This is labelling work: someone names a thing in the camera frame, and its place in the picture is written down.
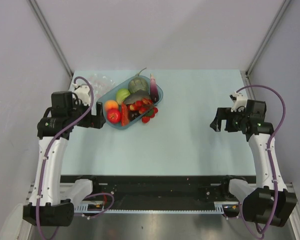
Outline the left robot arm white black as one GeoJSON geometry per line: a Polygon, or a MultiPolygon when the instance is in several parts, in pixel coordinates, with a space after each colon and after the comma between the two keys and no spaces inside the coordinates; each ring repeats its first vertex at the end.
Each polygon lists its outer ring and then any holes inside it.
{"type": "Polygon", "coordinates": [[[78,179],[60,192],[63,156],[70,133],[75,126],[100,129],[105,124],[102,104],[97,103],[93,115],[94,97],[88,90],[54,92],[51,106],[37,124],[39,159],[32,194],[23,207],[23,219],[37,227],[67,227],[74,217],[74,209],[87,197],[94,200],[100,187],[89,179],[78,179]]]}

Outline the clear zip top bag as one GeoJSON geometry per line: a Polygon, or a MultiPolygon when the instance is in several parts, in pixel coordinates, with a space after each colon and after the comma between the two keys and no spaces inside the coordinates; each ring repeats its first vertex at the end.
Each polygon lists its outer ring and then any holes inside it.
{"type": "Polygon", "coordinates": [[[93,88],[94,99],[97,100],[112,90],[116,83],[108,76],[94,73],[88,78],[93,88]]]}

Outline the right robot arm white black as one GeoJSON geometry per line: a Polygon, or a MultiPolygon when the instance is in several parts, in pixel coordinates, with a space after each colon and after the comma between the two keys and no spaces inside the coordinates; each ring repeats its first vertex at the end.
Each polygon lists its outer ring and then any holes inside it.
{"type": "Polygon", "coordinates": [[[243,217],[248,222],[283,227],[297,204],[295,193],[288,192],[282,180],[271,137],[274,127],[265,121],[267,110],[264,101],[249,100],[231,95],[232,107],[219,107],[210,128],[220,132],[226,121],[225,131],[242,132],[252,151],[256,188],[242,179],[231,179],[221,186],[221,197],[227,201],[237,198],[243,207],[243,217]]]}

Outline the red cherry tomato bunch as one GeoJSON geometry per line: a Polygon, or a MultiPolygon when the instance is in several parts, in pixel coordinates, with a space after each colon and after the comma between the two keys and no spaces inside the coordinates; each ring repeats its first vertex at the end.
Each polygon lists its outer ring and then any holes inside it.
{"type": "Polygon", "coordinates": [[[150,119],[154,118],[158,113],[158,108],[154,106],[153,102],[150,99],[143,98],[138,100],[133,104],[127,104],[128,112],[139,112],[142,116],[141,121],[143,124],[150,122],[150,119]]]}

